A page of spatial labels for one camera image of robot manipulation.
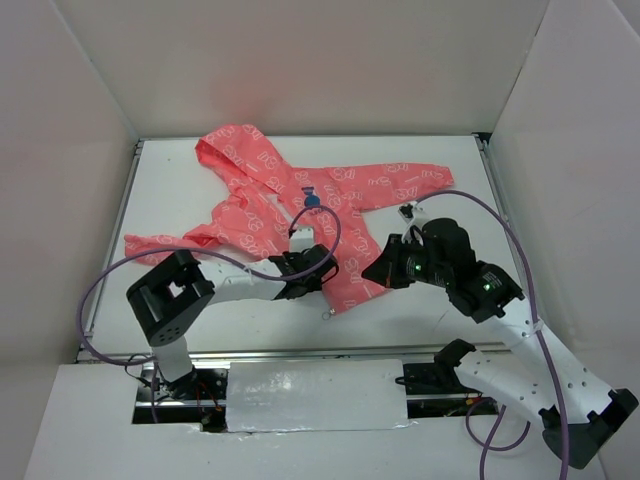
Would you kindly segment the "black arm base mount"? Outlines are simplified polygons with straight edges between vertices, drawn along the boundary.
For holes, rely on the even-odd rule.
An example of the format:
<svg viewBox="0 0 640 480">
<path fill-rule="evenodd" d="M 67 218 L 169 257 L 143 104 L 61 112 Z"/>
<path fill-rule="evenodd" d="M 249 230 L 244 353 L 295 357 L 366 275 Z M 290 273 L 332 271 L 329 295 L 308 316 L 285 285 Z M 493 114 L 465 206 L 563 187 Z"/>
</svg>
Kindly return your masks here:
<svg viewBox="0 0 640 480">
<path fill-rule="evenodd" d="M 461 394 L 461 385 L 451 367 L 440 363 L 406 363 L 403 374 L 395 378 L 407 395 Z"/>
</svg>

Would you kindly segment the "pink bear print jacket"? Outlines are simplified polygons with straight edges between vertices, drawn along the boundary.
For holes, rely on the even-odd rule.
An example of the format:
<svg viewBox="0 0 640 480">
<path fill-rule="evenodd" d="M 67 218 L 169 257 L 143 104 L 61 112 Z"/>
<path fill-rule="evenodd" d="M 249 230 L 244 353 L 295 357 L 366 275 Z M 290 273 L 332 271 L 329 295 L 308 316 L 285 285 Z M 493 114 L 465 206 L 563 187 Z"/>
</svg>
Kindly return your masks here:
<svg viewBox="0 0 640 480">
<path fill-rule="evenodd" d="M 227 186 L 228 197 L 217 204 L 211 220 L 181 237 L 124 237 L 125 254 L 155 265 L 161 246 L 214 249 L 228 245 L 264 259 L 289 245 L 296 214 L 313 228 L 316 239 L 334 247 L 337 275 L 324 287 L 329 306 L 344 313 L 385 293 L 362 278 L 362 271 L 381 253 L 363 213 L 408 203 L 449 188 L 449 168 L 420 163 L 298 168 L 252 125 L 228 125 L 202 137 L 195 153 L 199 163 Z"/>
</svg>

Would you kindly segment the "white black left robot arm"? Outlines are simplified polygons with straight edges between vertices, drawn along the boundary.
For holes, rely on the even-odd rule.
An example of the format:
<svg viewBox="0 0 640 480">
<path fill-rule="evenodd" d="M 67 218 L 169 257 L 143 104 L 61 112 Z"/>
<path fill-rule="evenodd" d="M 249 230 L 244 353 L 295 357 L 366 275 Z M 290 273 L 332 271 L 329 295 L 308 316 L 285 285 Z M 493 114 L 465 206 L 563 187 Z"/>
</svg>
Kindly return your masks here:
<svg viewBox="0 0 640 480">
<path fill-rule="evenodd" d="M 188 250 L 171 253 L 136 281 L 126 298 L 156 358 L 160 386 L 172 399 L 209 393 L 189 355 L 186 333 L 205 308 L 240 300 L 294 300 L 322 289 L 339 272 L 327 247 L 314 245 L 248 265 L 201 264 Z"/>
</svg>

